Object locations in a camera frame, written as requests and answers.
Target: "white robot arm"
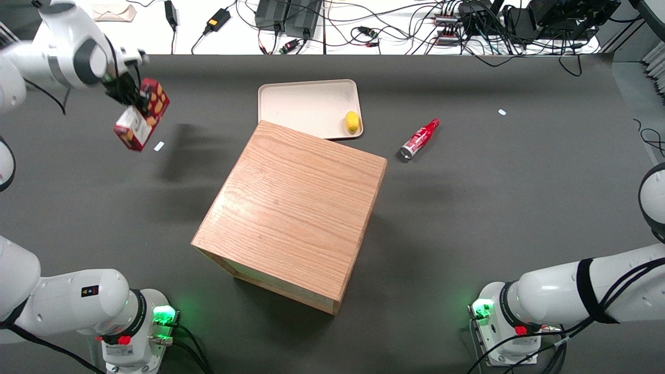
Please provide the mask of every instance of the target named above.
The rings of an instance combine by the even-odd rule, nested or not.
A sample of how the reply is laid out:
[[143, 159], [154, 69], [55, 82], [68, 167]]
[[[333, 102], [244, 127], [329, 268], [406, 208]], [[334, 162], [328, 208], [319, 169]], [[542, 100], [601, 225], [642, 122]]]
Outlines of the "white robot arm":
[[[490, 365], [535, 364], [541, 336], [534, 334], [549, 325], [576, 325], [589, 318], [602, 323], [665, 319], [665, 163], [646, 174], [638, 200], [661, 243], [535, 270], [482, 289], [469, 311]], [[615, 283], [635, 269], [639, 276], [620, 297], [601, 305], [608, 292], [616, 293]]]
[[[0, 114], [23, 103], [27, 82], [45, 90], [102, 83], [107, 95], [124, 105], [141, 101], [128, 67], [147, 63], [144, 51], [112, 45], [72, 3], [53, 3], [40, 8], [39, 15], [53, 34], [53, 45], [21, 41], [0, 51]], [[13, 153], [0, 137], [0, 192], [12, 182], [15, 168]]]
[[[25, 100], [26, 83], [45, 90], [102, 83], [118, 102], [139, 104], [128, 67], [147, 62], [143, 51], [113, 46], [72, 3], [52, 3], [39, 14], [54, 43], [18, 42], [0, 51], [0, 114]], [[0, 192], [12, 182], [15, 169], [13, 153], [0, 137]], [[0, 344], [39, 343], [41, 337], [78, 331], [101, 341], [109, 371], [156, 373], [164, 346], [171, 343], [172, 327], [164, 324], [176, 319], [161, 292], [130, 289], [116, 270], [41, 277], [37, 257], [0, 236]]]
[[157, 373], [177, 314], [154, 289], [112, 269], [41, 277], [37, 257], [0, 236], [0, 344], [78, 331], [102, 344], [114, 373]]

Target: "black strap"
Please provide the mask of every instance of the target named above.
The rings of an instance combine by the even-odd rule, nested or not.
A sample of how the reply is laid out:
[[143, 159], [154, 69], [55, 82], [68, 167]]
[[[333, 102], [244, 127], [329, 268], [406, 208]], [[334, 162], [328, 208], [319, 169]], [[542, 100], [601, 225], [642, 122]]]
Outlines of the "black strap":
[[146, 305], [146, 298], [143, 296], [143, 293], [139, 291], [138, 289], [130, 289], [131, 292], [136, 295], [136, 299], [138, 300], [138, 306], [136, 310], [136, 317], [134, 318], [134, 321], [132, 321], [132, 324], [129, 325], [125, 330], [121, 331], [120, 333], [117, 333], [115, 335], [102, 335], [102, 339], [104, 340], [105, 343], [107, 344], [118, 344], [118, 338], [124, 335], [127, 336], [134, 336], [138, 332], [138, 330], [143, 326], [143, 321], [146, 319], [146, 310], [147, 310], [147, 305]]
[[589, 313], [589, 316], [594, 321], [600, 323], [618, 323], [611, 315], [605, 313], [598, 303], [596, 293], [591, 284], [591, 274], [589, 273], [592, 262], [593, 258], [587, 258], [577, 264], [577, 293], [579, 293], [582, 304], [587, 309], [587, 313]]
[[513, 314], [513, 311], [510, 310], [510, 306], [508, 306], [508, 290], [515, 282], [516, 281], [505, 282], [501, 292], [499, 293], [499, 306], [501, 307], [501, 312], [503, 312], [503, 316], [510, 326], [523, 326], [527, 328], [528, 333], [537, 333], [541, 328], [540, 325], [520, 321], [519, 318]]
[[28, 299], [23, 300], [23, 303], [11, 311], [6, 320], [0, 322], [0, 330], [8, 330], [14, 327], [14, 323], [16, 323], [16, 320], [21, 316], [21, 313], [23, 313], [23, 308], [25, 308], [25, 304], [28, 303]]

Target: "dark gray tabletop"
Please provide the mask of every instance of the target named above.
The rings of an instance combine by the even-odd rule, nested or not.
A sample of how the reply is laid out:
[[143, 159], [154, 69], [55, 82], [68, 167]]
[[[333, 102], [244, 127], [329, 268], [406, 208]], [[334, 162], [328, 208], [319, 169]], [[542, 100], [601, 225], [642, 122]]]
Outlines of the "dark gray tabletop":
[[[0, 233], [44, 276], [115, 268], [163, 291], [217, 373], [464, 374], [466, 305], [485, 284], [655, 242], [637, 204], [651, 163], [607, 58], [584, 57], [580, 78], [551, 57], [496, 69], [472, 57], [158, 57], [143, 73], [172, 104], [142, 154], [113, 134], [122, 107], [101, 90], [73, 93], [66, 117], [31, 93], [2, 118], [18, 170]], [[234, 280], [189, 242], [256, 125], [259, 86], [340, 78], [357, 82], [365, 125], [343, 143], [389, 163], [331, 317]], [[427, 147], [397, 161], [434, 117]], [[663, 331], [593, 325], [563, 372], [661, 373]], [[81, 335], [50, 340], [88, 357]], [[0, 346], [2, 374], [85, 372], [30, 343]], [[173, 348], [162, 372], [198, 371]]]

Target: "white desk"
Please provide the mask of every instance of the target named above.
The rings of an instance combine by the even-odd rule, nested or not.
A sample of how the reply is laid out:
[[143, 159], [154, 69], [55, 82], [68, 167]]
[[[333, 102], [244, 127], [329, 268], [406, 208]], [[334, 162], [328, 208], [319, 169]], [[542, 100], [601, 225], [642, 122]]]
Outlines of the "white desk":
[[[98, 22], [97, 25], [106, 33], [108, 38], [114, 43], [119, 45], [134, 46], [144, 49], [149, 55], [168, 55], [171, 53], [171, 39], [172, 30], [164, 17], [164, 0], [157, 0], [151, 6], [144, 8], [137, 4], [130, 4], [124, 0], [75, 0], [76, 3], [92, 14], [91, 3], [109, 3], [109, 4], [127, 4], [132, 5], [136, 9], [136, 17], [131, 23], [123, 22]], [[172, 0], [174, 6], [178, 10], [178, 33], [176, 35], [175, 54], [188, 55], [192, 45], [201, 36], [205, 22], [221, 7], [228, 7], [233, 3], [233, 0], [226, 1], [211, 1], [211, 0]], [[434, 2], [430, 1], [416, 1], [416, 0], [381, 0], [381, 1], [361, 1], [353, 0], [354, 3], [364, 5], [372, 9], [375, 13], [388, 11], [391, 9], [411, 5], [407, 9], [389, 13], [380, 16], [380, 18], [408, 31], [409, 22], [413, 13], [419, 8], [424, 7], [416, 13], [413, 18], [413, 25], [411, 30], [416, 29], [416, 21], [424, 17], [431, 9]], [[149, 0], [143, 0], [144, 4], [149, 3]], [[521, 0], [506, 0], [505, 5], [520, 6]], [[250, 27], [241, 19], [244, 18], [247, 22], [254, 24], [254, 13], [256, 10], [258, 0], [247, 0], [247, 5], [244, 1], [238, 1], [234, 6], [229, 8], [231, 12], [231, 19], [216, 33], [211, 33], [206, 36], [201, 43], [196, 47], [195, 53], [197, 55], [260, 55], [261, 51], [258, 47], [256, 29]], [[350, 40], [351, 29], [357, 26], [376, 27], [382, 28], [385, 23], [378, 20], [376, 17], [371, 17], [371, 14], [361, 9], [346, 3], [345, 0], [325, 1], [324, 5], [327, 19], [332, 20], [332, 24], [336, 26], [337, 30], [331, 21], [326, 20], [326, 42], [329, 45], [327, 53], [330, 55], [377, 55], [379, 48], [365, 47], [364, 45], [345, 45], [343, 47], [330, 47], [330, 45], [340, 45]], [[365, 17], [359, 21], [347, 21], [347, 19], [357, 19]], [[50, 39], [48, 30], [44, 25], [39, 29], [36, 40]], [[317, 27], [314, 40], [323, 40], [323, 18], [319, 17], [319, 27]], [[436, 32], [433, 20], [425, 20], [420, 30], [416, 33], [416, 38], [420, 40], [429, 40]], [[388, 33], [401, 37], [398, 31], [394, 29], [387, 29]], [[263, 45], [270, 50], [274, 43], [274, 32], [262, 31], [261, 40]], [[281, 34], [277, 39], [277, 47], [279, 49], [282, 45], [294, 38]], [[493, 49], [480, 37], [473, 37], [477, 41], [470, 41], [466, 43], [466, 49], [462, 50], [459, 45], [452, 45], [449, 47], [434, 47], [429, 54], [431, 55], [458, 55], [461, 52], [465, 55], [470, 54], [469, 50], [477, 55], [491, 55], [497, 54], [493, 49], [498, 50], [501, 54], [508, 54], [507, 47], [502, 43], [493, 43]], [[391, 37], [387, 33], [381, 33], [380, 52], [384, 55], [403, 55], [410, 50], [412, 41], [400, 41]], [[309, 41], [301, 51], [301, 54], [307, 55], [321, 55], [323, 54], [323, 44], [316, 41]], [[560, 41], [552, 41], [543, 39], [541, 43], [552, 45], [556, 51], [557, 47], [561, 46]], [[414, 48], [420, 44], [420, 41], [414, 41]], [[576, 53], [593, 53], [599, 48], [599, 42], [594, 38], [588, 45], [577, 49]], [[415, 54], [422, 55], [429, 48], [427, 44], [420, 47]], [[529, 46], [527, 54], [548, 53], [551, 49], [542, 46]]]

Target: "wooden box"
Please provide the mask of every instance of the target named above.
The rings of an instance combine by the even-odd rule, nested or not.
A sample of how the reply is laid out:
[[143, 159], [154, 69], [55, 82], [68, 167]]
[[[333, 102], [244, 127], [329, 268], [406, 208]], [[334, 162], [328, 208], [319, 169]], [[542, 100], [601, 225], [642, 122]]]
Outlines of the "wooden box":
[[192, 245], [234, 277], [335, 315], [386, 163], [261, 121]]

